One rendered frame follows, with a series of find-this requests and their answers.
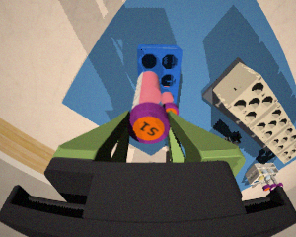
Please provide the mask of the blue sample rack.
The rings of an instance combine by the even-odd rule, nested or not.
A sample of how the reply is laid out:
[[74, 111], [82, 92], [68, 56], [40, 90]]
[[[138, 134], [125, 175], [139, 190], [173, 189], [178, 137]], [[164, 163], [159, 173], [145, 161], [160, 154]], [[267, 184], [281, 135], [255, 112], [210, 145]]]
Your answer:
[[[145, 71], [155, 72], [160, 80], [162, 94], [164, 92], [171, 92], [174, 95], [176, 104], [180, 81], [182, 54], [183, 51], [177, 45], [140, 44], [137, 48], [138, 77]], [[141, 64], [141, 58], [143, 64]]]

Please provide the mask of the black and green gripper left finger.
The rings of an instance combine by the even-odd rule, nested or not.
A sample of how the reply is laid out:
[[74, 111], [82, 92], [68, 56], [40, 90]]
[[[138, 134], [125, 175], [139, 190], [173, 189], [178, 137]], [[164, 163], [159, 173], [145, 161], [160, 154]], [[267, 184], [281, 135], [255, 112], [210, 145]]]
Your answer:
[[129, 145], [128, 118], [129, 111], [125, 111], [113, 120], [59, 145], [52, 158], [126, 162]]

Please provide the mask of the beige button box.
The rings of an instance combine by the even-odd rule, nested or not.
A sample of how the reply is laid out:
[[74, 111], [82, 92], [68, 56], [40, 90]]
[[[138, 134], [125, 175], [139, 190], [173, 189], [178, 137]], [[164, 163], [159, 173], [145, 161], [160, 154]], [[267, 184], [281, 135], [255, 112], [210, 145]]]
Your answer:
[[[233, 144], [235, 144], [235, 145], [238, 145], [239, 143], [241, 143], [240, 139], [241, 139], [242, 137], [241, 137], [240, 133], [237, 134], [237, 135], [235, 135], [235, 136], [233, 136], [232, 138], [233, 138], [234, 142], [232, 142], [231, 139], [230, 139], [230, 138], [228, 139], [228, 138], [229, 138], [229, 136], [226, 136], [226, 137], [224, 137], [223, 139], [225, 139], [225, 140], [227, 140], [227, 141], [230, 141], [231, 143], [233, 143]], [[238, 140], [238, 142], [236, 142], [237, 140]]]

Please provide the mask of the white tube rack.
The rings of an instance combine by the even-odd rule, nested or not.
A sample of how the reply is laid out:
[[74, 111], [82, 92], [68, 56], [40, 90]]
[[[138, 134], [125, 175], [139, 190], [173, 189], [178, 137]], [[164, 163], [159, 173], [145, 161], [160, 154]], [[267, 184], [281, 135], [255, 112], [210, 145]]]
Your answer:
[[[267, 167], [268, 166], [268, 167]], [[273, 167], [272, 167], [273, 166]], [[257, 168], [259, 167], [259, 168]], [[269, 169], [273, 169], [273, 171], [275, 173], [265, 173], [265, 174], [261, 174], [259, 172], [259, 170], [263, 171], [267, 169], [267, 171]], [[277, 173], [276, 173], [277, 172]], [[267, 176], [267, 175], [274, 175], [276, 174], [276, 176], [279, 174], [279, 171], [277, 170], [277, 168], [275, 167], [275, 165], [273, 163], [258, 163], [258, 164], [254, 164], [250, 170], [245, 174], [250, 185], [256, 185], [256, 184], [260, 184], [260, 182], [256, 182], [254, 183], [255, 181], [257, 181], [259, 179], [260, 176], [264, 175], [264, 176]]]

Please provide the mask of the beige block with holes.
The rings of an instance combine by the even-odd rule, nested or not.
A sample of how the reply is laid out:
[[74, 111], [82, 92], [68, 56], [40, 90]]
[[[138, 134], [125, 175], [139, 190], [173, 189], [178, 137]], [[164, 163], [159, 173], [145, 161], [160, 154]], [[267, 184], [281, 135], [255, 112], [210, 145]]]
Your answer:
[[[293, 148], [292, 148], [293, 147]], [[294, 150], [295, 149], [295, 150]], [[287, 152], [286, 152], [287, 151]], [[291, 151], [291, 152], [290, 152]], [[296, 140], [283, 149], [276, 156], [285, 164], [296, 156]]]
[[276, 155], [279, 152], [281, 152], [283, 149], [285, 149], [287, 146], [289, 146], [291, 143], [293, 143], [295, 140], [296, 140], [296, 129], [293, 126], [293, 124], [290, 122], [285, 127], [283, 127], [279, 132], [277, 132], [277, 134], [275, 134], [271, 139], [265, 142], [265, 145]]
[[290, 122], [287, 113], [280, 103], [276, 102], [248, 128], [265, 143]]
[[212, 90], [225, 107], [246, 126], [278, 101], [261, 75], [241, 62]]

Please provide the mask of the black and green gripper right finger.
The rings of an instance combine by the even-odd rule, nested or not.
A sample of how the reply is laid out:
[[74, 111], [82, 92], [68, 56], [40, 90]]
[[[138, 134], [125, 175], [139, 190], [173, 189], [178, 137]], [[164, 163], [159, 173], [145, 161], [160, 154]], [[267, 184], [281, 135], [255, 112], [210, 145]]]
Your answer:
[[246, 162], [238, 145], [184, 120], [172, 111], [168, 111], [168, 116], [171, 163], [226, 161], [234, 176], [237, 176]]

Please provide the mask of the blue bench mat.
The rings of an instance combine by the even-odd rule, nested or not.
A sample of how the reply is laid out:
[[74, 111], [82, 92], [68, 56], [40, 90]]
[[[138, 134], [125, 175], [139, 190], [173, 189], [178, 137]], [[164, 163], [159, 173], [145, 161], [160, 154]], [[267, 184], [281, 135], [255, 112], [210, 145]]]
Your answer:
[[221, 138], [240, 133], [246, 162], [235, 177], [240, 191], [252, 185], [254, 164], [283, 163], [266, 153], [228, 117], [202, 97], [240, 57], [261, 75], [296, 129], [296, 84], [279, 41], [257, 0], [126, 0], [73, 80], [62, 104], [103, 125], [132, 109], [140, 44], [178, 45], [182, 51], [179, 116]]

